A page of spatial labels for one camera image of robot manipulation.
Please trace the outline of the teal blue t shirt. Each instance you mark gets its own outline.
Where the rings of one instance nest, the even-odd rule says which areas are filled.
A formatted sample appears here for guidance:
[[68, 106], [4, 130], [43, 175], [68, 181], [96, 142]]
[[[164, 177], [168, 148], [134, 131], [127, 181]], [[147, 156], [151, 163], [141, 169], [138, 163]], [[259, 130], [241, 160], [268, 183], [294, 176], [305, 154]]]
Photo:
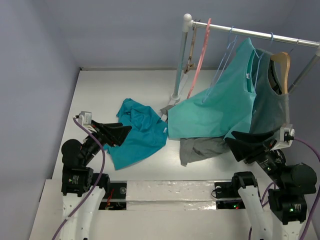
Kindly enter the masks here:
[[116, 170], [130, 167], [166, 145], [168, 124], [150, 106], [126, 98], [116, 116], [119, 123], [131, 126], [121, 146], [104, 146]]

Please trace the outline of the light blue wire hanger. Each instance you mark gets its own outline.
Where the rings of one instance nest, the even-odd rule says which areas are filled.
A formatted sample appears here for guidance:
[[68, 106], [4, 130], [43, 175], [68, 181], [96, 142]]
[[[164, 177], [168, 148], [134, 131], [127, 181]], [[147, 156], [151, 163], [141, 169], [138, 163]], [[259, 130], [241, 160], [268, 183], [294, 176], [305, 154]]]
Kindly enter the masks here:
[[202, 99], [202, 103], [204, 104], [206, 102], [206, 100], [208, 99], [208, 97], [210, 96], [212, 90], [213, 90], [213, 87], [215, 86], [215, 84], [219, 81], [219, 79], [221, 78], [225, 68], [226, 68], [226, 65], [229, 61], [229, 58], [231, 56], [231, 53], [233, 52], [233, 49], [235, 47], [235, 44], [237, 43], [237, 40], [238, 40], [238, 35], [236, 34], [234, 39], [231, 41], [230, 38], [231, 38], [231, 33], [232, 33], [232, 30], [233, 30], [234, 26], [231, 27], [229, 33], [228, 33], [228, 38], [227, 38], [227, 46], [226, 46], [226, 49], [225, 49], [225, 52], [224, 52], [224, 55], [219, 63], [219, 66], [217, 68], [217, 71], [215, 72], [215, 75], [210, 83], [210, 86], [209, 88], [207, 89], [203, 99]]

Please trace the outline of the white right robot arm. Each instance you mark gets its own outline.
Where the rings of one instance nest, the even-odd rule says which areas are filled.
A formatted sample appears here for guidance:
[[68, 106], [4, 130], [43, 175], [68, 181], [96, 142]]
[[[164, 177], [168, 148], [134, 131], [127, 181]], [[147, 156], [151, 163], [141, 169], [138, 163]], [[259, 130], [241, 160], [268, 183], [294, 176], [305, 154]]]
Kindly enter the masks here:
[[283, 155], [274, 149], [278, 143], [290, 144], [296, 137], [294, 131], [275, 131], [250, 134], [233, 131], [225, 138], [235, 159], [246, 163], [256, 162], [277, 186], [268, 190], [268, 203], [272, 212], [272, 226], [265, 218], [262, 198], [258, 196], [258, 182], [250, 171], [234, 173], [230, 190], [242, 199], [251, 224], [251, 237], [256, 240], [303, 240], [311, 223], [314, 204], [307, 211], [305, 195], [316, 194], [317, 174], [307, 164], [287, 165]]

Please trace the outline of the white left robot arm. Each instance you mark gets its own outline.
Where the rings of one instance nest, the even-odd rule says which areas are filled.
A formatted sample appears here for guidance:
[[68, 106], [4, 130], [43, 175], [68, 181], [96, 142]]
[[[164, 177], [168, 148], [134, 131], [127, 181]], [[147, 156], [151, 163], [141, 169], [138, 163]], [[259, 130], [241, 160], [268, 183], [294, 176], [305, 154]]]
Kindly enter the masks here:
[[112, 193], [110, 177], [102, 170], [94, 172], [88, 166], [104, 146], [121, 146], [132, 127], [122, 123], [98, 123], [91, 120], [86, 126], [76, 123], [88, 133], [83, 142], [67, 140], [62, 153], [62, 217], [54, 240], [88, 240], [102, 199]]

